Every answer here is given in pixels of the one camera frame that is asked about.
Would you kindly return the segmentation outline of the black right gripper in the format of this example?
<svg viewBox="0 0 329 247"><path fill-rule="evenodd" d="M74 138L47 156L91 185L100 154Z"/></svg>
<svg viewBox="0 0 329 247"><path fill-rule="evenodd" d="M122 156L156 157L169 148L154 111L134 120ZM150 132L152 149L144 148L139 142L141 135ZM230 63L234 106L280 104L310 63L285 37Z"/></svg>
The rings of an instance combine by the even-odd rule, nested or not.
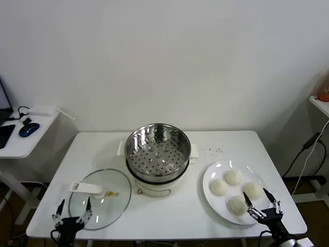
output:
<svg viewBox="0 0 329 247"><path fill-rule="evenodd" d="M275 241L288 241L295 239L295 236L290 234L284 224L282 223L283 211L281 209L281 202L276 200L272 193L263 188L265 195L269 199L272 207L259 211L256 209L247 194L243 192L245 203L247 205L247 212L260 224L268 227L272 238Z"/></svg>

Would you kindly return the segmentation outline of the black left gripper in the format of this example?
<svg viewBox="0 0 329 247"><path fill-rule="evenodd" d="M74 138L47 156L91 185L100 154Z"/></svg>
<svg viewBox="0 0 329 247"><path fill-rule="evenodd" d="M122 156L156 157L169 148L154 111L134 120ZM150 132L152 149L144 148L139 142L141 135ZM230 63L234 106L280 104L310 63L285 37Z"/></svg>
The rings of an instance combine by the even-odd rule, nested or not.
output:
<svg viewBox="0 0 329 247"><path fill-rule="evenodd" d="M93 214L92 206L90 203L90 198L88 198L86 209L82 216L62 219L64 204L65 199L61 201L56 213L52 215L52 219L55 224L54 232L58 233L58 238L54 241L57 246L74 246L77 232L84 229L85 223L90 220Z"/></svg>

